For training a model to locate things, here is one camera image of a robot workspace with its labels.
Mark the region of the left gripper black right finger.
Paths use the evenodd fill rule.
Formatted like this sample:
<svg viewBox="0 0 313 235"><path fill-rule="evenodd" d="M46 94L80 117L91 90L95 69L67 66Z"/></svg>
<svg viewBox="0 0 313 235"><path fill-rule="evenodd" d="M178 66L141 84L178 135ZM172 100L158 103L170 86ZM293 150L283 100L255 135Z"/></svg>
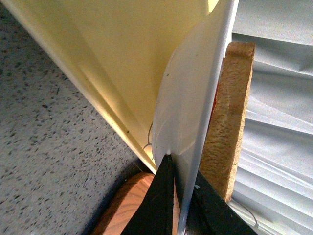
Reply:
<svg viewBox="0 0 313 235"><path fill-rule="evenodd" d="M201 173L190 202L187 235L255 235L256 232L217 194Z"/></svg>

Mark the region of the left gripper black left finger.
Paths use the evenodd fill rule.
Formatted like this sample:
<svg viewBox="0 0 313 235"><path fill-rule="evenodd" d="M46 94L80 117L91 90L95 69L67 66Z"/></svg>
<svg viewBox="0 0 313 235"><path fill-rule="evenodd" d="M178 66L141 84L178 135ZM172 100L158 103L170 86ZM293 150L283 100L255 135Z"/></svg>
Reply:
<svg viewBox="0 0 313 235"><path fill-rule="evenodd" d="M164 155L156 175L123 235L171 235L173 233L175 173L171 155Z"/></svg>

